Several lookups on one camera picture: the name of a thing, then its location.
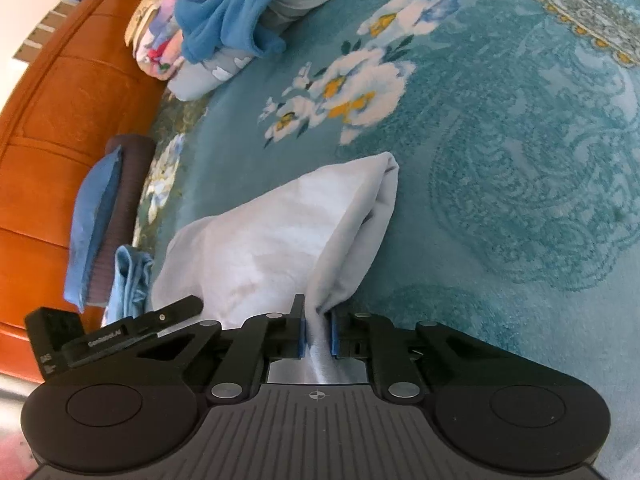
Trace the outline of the white printed t-shirt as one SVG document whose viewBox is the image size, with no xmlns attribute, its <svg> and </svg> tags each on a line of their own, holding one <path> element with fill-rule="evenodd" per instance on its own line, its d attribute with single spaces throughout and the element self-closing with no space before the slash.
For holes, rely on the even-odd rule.
<svg viewBox="0 0 640 480">
<path fill-rule="evenodd" d="M 363 382 L 363 364 L 332 356 L 326 316 L 370 270 L 394 212 L 398 174 L 389 152 L 324 166 L 188 224 L 168 245 L 152 309 L 197 296 L 200 317 L 228 330 L 258 314 L 286 313 L 303 296 L 303 356 L 273 367 L 270 382 Z"/>
</svg>

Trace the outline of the light blue garment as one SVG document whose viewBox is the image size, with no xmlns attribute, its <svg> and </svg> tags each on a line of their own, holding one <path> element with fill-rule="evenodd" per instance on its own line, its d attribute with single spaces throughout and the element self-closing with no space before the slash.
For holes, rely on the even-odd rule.
<svg viewBox="0 0 640 480">
<path fill-rule="evenodd" d="M 151 290 L 153 258 L 147 252 L 122 245 L 116 249 L 114 280 L 110 298 L 104 310 L 102 327 L 123 318 L 138 318 L 145 314 Z"/>
</svg>

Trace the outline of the blue pillow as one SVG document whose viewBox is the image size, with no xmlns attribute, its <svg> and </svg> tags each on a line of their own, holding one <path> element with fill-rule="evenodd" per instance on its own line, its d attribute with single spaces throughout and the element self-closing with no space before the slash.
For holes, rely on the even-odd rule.
<svg viewBox="0 0 640 480">
<path fill-rule="evenodd" d="M 91 168 L 76 196 L 63 297 L 80 313 L 85 311 L 92 268 L 111 221 L 121 174 L 122 149 L 115 148 Z"/>
</svg>

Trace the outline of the orange wooden bed headboard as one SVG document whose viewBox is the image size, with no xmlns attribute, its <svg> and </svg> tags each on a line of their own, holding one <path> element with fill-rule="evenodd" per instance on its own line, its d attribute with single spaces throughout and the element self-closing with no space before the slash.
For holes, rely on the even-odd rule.
<svg viewBox="0 0 640 480">
<path fill-rule="evenodd" d="M 82 0 L 27 67 L 1 112 L 1 371 L 41 382 L 24 318 L 63 298 L 76 195 L 107 142 L 144 136 L 163 81 L 126 47 L 141 0 Z"/>
</svg>

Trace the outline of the folded colourful floral blanket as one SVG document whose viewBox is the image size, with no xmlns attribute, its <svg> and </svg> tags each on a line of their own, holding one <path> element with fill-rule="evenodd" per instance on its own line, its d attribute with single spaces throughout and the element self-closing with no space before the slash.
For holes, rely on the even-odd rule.
<svg viewBox="0 0 640 480">
<path fill-rule="evenodd" d="M 242 53 L 220 50 L 214 58 L 192 64 L 182 54 L 183 32 L 175 16 L 178 0 L 142 0 L 125 32 L 140 70 L 172 88 L 180 84 L 205 91 L 231 79 L 252 59 Z"/>
</svg>

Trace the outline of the teal floral bed blanket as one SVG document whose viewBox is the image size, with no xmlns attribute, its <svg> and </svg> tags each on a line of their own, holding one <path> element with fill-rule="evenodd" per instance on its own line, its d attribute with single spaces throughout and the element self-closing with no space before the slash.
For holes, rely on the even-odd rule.
<svg viewBox="0 0 640 480">
<path fill-rule="evenodd" d="M 330 0 L 209 99 L 167 100 L 134 244 L 318 167 L 389 152 L 356 301 L 574 375 L 639 474 L 639 0 Z"/>
</svg>

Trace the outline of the beige boxes on headboard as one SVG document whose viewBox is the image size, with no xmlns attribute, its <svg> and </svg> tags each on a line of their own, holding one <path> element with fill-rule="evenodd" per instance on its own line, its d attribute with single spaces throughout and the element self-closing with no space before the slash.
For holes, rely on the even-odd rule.
<svg viewBox="0 0 640 480">
<path fill-rule="evenodd" d="M 27 35 L 27 38 L 15 51 L 14 60 L 26 64 L 31 63 L 74 9 L 75 5 L 72 2 L 59 2 Z"/>
</svg>

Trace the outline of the blue fleece garment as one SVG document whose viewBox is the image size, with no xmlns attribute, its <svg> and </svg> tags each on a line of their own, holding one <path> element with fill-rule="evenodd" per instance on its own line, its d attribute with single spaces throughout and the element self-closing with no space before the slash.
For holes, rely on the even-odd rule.
<svg viewBox="0 0 640 480">
<path fill-rule="evenodd" d="M 222 48 L 258 58 L 281 53 L 285 41 L 259 24 L 272 0 L 178 0 L 175 16 L 183 32 L 182 54 L 192 64 Z"/>
</svg>

